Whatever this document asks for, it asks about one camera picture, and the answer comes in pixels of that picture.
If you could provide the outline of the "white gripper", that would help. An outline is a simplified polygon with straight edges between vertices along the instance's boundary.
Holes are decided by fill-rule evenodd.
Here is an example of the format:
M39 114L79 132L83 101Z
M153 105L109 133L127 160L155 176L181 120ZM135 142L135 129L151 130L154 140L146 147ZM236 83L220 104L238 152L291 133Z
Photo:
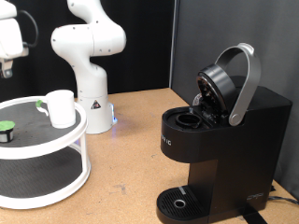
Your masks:
M1 77L12 77L14 58L27 56L29 49L23 45L20 26L15 19L0 20Z

